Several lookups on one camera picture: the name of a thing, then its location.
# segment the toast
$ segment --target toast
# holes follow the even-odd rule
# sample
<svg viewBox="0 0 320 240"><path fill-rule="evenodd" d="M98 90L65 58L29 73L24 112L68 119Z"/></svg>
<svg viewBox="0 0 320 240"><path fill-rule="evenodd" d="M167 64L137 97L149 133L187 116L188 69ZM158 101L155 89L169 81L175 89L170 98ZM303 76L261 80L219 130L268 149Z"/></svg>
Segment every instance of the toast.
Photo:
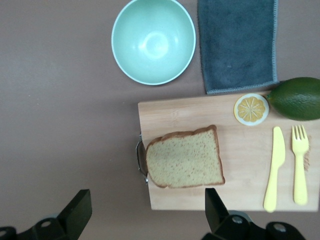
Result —
<svg viewBox="0 0 320 240"><path fill-rule="evenodd" d="M176 131L152 140L146 148L148 174L160 188L222 185L217 127Z"/></svg>

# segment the wooden cutting board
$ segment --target wooden cutting board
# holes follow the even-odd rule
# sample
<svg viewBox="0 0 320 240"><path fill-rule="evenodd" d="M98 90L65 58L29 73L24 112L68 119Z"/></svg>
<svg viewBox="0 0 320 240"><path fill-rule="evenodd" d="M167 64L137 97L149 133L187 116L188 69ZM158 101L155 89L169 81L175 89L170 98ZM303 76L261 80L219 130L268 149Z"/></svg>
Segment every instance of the wooden cutting board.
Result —
<svg viewBox="0 0 320 240"><path fill-rule="evenodd" d="M263 201L272 156L273 127L279 126L285 141L285 163L278 172L276 211L317 212L320 189L320 119L294 121L271 107L267 119L257 126L239 123L233 113L242 94L203 96L140 102L138 104L142 141L145 147L154 138L175 131L193 131L217 126L224 185L214 186L228 210L264 211ZM294 162L291 127L303 124L310 140L305 172L308 203L294 203ZM205 210L205 186L184 189L159 188L149 179L153 210Z"/></svg>

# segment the bowl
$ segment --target bowl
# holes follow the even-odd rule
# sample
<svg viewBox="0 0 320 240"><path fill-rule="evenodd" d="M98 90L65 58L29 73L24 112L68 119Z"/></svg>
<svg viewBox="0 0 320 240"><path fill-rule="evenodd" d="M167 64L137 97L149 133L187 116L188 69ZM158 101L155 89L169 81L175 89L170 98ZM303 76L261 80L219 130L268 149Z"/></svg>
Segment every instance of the bowl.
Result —
<svg viewBox="0 0 320 240"><path fill-rule="evenodd" d="M161 85L188 67L196 48L195 26L176 0L132 0L114 22L111 47L129 78Z"/></svg>

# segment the towel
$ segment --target towel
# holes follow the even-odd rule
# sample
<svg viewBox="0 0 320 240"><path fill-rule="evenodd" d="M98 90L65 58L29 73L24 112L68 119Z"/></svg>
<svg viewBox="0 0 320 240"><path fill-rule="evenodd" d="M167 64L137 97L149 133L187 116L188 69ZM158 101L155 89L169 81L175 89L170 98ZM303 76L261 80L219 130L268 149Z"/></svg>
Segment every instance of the towel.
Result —
<svg viewBox="0 0 320 240"><path fill-rule="evenodd" d="M197 11L207 94L279 83L277 0L198 0Z"/></svg>

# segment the yellow knife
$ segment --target yellow knife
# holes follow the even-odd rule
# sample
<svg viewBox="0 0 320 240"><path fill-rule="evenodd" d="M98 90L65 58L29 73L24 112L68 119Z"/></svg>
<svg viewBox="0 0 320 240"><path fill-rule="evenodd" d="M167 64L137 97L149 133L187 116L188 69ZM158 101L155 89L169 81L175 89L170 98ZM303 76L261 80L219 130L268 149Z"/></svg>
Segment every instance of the yellow knife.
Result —
<svg viewBox="0 0 320 240"><path fill-rule="evenodd" d="M272 158L269 174L269 181L265 192L263 207L272 213L277 206L277 178L278 170L284 164L286 158L285 140L281 128L273 128Z"/></svg>

